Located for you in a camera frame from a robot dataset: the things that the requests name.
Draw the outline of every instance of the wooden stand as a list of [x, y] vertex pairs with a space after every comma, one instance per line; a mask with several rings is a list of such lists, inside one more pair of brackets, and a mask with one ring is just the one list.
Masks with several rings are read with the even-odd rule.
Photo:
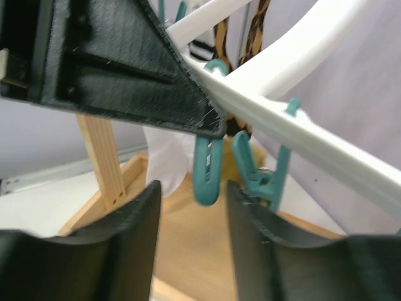
[[[78, 121], [100, 190], [62, 227], [61, 235], [101, 218], [145, 187], [146, 154], [135, 155], [120, 168], [110, 121], [89, 116], [78, 116]], [[228, 143], [225, 141], [222, 178], [240, 181]], [[188, 174], [181, 186], [163, 200], [153, 282], [155, 298], [236, 300], [225, 193], [222, 181], [217, 203], [207, 208], [199, 206], [194, 201]], [[290, 214], [280, 215], [320, 235], [338, 236]]]

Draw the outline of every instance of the white wall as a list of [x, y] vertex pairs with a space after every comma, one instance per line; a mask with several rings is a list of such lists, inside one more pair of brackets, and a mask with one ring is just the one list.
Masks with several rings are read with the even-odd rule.
[[[139, 125], [113, 129], [118, 149], [146, 143]], [[87, 157], [74, 114], [0, 98], [0, 179]]]

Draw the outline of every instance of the white cloth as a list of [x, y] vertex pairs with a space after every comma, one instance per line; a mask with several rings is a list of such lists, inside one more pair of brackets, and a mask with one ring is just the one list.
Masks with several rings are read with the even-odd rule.
[[[222, 76], [219, 70], [215, 70], [213, 74]], [[143, 131], [149, 157], [146, 185], [153, 180], [159, 180], [165, 198], [181, 185], [188, 172], [192, 172], [195, 136], [153, 127], [143, 127]]]

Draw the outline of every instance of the white plastic rail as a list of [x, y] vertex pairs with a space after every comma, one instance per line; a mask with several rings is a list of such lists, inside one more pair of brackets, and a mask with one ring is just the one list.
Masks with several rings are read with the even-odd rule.
[[252, 0], [209, 1], [179, 22], [170, 26], [167, 32], [179, 49], [251, 1]]
[[308, 119], [276, 110], [272, 100], [263, 97], [277, 99], [301, 81], [374, 2], [319, 0], [282, 38], [225, 78], [212, 76], [188, 56], [185, 59], [219, 105], [401, 219], [401, 171]]

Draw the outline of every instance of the teal plastic clip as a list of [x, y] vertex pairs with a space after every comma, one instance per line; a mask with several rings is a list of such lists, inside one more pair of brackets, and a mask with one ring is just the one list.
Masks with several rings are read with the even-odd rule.
[[178, 7], [177, 15], [175, 16], [175, 22], [180, 21], [185, 14], [187, 13], [187, 3], [185, 1], [181, 1], [180, 6]]
[[[204, 68], [218, 68], [224, 76], [228, 74], [226, 64], [219, 59], [208, 61]], [[196, 136], [192, 183], [195, 200], [201, 205], [213, 205], [219, 197], [222, 156], [222, 139]]]
[[[299, 99], [290, 100], [286, 113], [296, 115]], [[288, 173], [291, 150], [282, 145], [279, 150], [276, 171], [258, 169], [253, 159], [246, 131], [237, 133], [232, 140], [232, 152], [236, 160], [241, 179], [250, 197], [269, 201], [269, 209], [277, 212]]]
[[[164, 0], [158, 1], [158, 17], [161, 23], [166, 22], [165, 20], [165, 8], [164, 8]], [[178, 7], [177, 14], [175, 15], [175, 22], [180, 21], [185, 14], [187, 13], [187, 3], [185, 1], [181, 1], [180, 6]]]

